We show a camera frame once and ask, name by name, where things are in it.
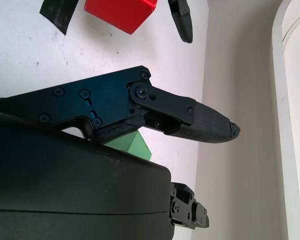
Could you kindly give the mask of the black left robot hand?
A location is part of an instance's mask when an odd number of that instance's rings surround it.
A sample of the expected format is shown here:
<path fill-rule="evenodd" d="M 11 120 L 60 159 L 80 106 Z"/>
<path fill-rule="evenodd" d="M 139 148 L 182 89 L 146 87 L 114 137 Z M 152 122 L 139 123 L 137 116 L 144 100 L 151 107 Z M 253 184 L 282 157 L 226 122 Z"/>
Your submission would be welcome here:
<path fill-rule="evenodd" d="M 187 0 L 168 0 L 168 5 L 181 40 L 191 44 L 193 42 L 193 25 Z"/>

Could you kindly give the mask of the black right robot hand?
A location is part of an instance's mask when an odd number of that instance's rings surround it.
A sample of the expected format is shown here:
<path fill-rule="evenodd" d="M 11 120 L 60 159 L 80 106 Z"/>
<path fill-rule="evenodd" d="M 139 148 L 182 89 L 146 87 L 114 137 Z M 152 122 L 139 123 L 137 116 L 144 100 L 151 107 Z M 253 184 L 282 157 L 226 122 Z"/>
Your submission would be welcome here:
<path fill-rule="evenodd" d="M 0 98 L 0 240 L 171 240 L 207 210 L 170 171 L 107 146 L 146 127 L 203 143 L 240 127 L 137 66 Z"/>

